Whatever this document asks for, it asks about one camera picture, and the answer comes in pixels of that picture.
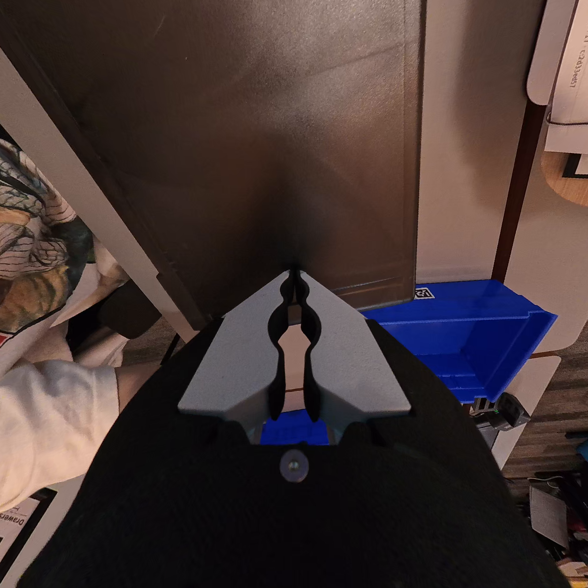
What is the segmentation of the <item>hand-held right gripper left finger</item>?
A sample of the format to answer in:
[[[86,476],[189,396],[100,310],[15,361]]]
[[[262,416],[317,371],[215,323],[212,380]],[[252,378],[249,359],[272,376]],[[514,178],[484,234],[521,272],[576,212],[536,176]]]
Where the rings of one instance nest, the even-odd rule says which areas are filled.
[[[181,413],[240,424],[276,420],[285,402],[279,339],[295,280],[285,271],[227,313],[178,404]]]

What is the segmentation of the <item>person's right forearm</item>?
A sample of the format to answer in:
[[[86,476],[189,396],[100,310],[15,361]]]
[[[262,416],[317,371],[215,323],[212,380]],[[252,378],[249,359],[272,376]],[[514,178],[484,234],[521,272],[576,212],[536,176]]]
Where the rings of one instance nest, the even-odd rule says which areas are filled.
[[[159,365],[156,363],[132,364],[115,368],[119,413],[123,412],[158,368]]]

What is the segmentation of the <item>grey flat sheet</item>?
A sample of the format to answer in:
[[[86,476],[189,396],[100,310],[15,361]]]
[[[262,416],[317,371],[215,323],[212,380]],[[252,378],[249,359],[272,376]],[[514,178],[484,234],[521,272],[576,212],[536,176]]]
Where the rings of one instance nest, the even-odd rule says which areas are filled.
[[[531,486],[529,504],[533,530],[562,548],[568,548],[569,535],[565,502]]]

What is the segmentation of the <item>grey desk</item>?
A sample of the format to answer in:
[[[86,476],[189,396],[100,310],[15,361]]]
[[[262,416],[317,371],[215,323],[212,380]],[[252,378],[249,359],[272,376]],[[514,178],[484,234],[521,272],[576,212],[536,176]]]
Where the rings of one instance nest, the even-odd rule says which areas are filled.
[[[523,92],[543,4],[468,1],[458,65],[444,71],[446,43],[432,42],[452,19],[425,2],[418,200],[444,117],[428,118],[443,104],[433,77],[454,91],[436,160],[453,138],[457,171],[504,157],[515,125],[501,120],[513,101],[498,75]],[[119,416],[18,587],[569,587],[490,451],[379,447],[361,423],[345,445],[252,445],[249,425],[181,413],[224,315]]]

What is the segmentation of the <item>wooden instruction board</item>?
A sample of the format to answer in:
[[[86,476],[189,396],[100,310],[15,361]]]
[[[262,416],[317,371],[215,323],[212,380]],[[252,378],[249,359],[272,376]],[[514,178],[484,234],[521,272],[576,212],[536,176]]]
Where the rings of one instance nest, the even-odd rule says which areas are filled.
[[[541,170],[563,199],[587,207],[587,1],[547,1],[527,97],[546,107]]]

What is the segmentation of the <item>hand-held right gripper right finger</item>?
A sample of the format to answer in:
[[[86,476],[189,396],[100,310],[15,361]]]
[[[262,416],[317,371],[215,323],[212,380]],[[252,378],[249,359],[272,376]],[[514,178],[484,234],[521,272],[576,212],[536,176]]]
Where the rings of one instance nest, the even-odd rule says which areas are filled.
[[[305,351],[303,397],[330,428],[408,415],[411,404],[367,320],[304,271],[296,271]]]

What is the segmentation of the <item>black framed instruction sheet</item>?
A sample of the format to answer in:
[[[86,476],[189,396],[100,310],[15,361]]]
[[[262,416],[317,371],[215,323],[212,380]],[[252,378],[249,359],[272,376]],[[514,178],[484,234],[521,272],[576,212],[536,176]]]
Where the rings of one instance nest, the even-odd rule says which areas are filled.
[[[1,512],[1,581],[57,494],[54,489],[42,488],[11,509]]]

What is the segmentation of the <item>blue plastic bin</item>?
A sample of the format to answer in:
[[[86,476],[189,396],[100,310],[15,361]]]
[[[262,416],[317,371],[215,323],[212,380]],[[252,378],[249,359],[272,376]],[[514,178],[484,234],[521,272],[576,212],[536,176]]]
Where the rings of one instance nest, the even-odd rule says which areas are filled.
[[[358,311],[411,404],[408,415],[360,422],[367,427],[367,442],[442,452],[470,444],[490,458],[489,447],[462,404],[477,398],[495,404],[557,316],[494,280],[424,288],[428,296]],[[298,412],[314,422],[305,407]],[[335,443],[345,445],[356,423],[331,428]]]

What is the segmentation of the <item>black charger case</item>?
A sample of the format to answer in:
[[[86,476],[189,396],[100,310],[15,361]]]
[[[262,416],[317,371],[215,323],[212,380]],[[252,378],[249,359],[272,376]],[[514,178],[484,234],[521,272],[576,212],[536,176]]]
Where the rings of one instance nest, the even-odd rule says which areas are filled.
[[[494,410],[488,416],[489,425],[497,431],[506,432],[525,425],[531,416],[517,397],[504,392],[495,403]]]

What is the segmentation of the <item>black storage cabinet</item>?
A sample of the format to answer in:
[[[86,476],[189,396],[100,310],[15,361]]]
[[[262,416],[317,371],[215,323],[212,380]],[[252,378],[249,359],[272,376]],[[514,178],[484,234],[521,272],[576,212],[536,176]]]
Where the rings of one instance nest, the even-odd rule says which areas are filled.
[[[411,301],[425,1],[1,1],[1,48],[200,329],[295,266]]]

